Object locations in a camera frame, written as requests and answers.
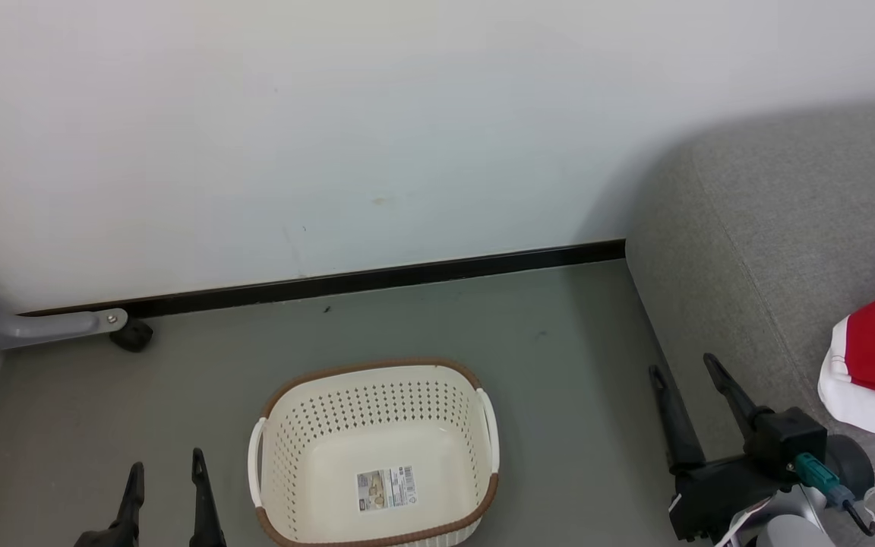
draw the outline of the basket handle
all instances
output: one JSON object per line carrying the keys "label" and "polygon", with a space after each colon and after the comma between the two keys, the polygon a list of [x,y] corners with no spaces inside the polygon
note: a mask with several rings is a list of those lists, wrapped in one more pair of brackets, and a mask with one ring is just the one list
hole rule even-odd
{"label": "basket handle", "polygon": [[479,394],[479,399],[482,399],[482,405],[485,407],[485,422],[488,425],[488,440],[492,446],[492,473],[498,473],[499,465],[499,446],[498,446],[498,421],[495,419],[495,409],[492,408],[492,400],[488,398],[488,394],[482,388],[475,389]]}
{"label": "basket handle", "polygon": [[256,426],[252,429],[252,437],[249,438],[249,495],[256,508],[261,507],[261,484],[258,482],[258,444],[261,440],[261,427],[265,425],[265,418],[259,418]]}

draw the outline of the gray sofa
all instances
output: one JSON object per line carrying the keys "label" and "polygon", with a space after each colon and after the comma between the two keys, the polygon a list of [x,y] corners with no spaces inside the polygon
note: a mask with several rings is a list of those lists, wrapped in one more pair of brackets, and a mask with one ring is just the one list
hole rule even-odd
{"label": "gray sofa", "polygon": [[[875,467],[875,435],[817,394],[833,325],[875,300],[875,106],[716,129],[650,183],[627,262],[708,458],[742,442],[712,351],[758,404],[805,409]],[[841,514],[826,525],[840,547],[875,545]]]}

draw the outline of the black baseboard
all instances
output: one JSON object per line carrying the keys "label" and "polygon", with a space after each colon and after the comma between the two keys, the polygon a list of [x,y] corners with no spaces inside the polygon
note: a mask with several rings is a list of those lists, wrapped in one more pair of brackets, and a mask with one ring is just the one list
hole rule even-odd
{"label": "black baseboard", "polygon": [[615,239],[611,242],[552,247],[414,264],[414,266],[385,267],[382,270],[354,271],[337,276],[307,277],[304,280],[277,281],[277,283],[242,285],[120,302],[76,305],[73,308],[44,309],[25,315],[41,316],[123,308],[135,318],[155,318],[160,315],[187,314],[191,311],[205,311],[205,309],[234,308],[237,305],[301,300],[333,294],[438,283],[438,281],[464,280],[467,277],[494,276],[494,274],[508,274],[511,271],[538,270],[540,267],[570,266],[615,260],[624,256],[624,240]]}

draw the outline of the caster wheel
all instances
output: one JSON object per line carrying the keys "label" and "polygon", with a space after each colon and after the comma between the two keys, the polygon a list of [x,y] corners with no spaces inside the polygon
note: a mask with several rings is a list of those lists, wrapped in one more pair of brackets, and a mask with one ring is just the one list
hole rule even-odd
{"label": "caster wheel", "polygon": [[124,328],[110,333],[110,340],[122,349],[141,353],[153,338],[153,329],[140,319],[128,318]]}

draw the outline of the white wall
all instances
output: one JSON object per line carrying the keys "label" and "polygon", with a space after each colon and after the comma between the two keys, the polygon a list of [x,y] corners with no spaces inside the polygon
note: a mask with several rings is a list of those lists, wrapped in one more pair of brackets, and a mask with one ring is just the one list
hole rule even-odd
{"label": "white wall", "polygon": [[0,0],[0,296],[620,238],[685,131],[869,98],[865,0]]}

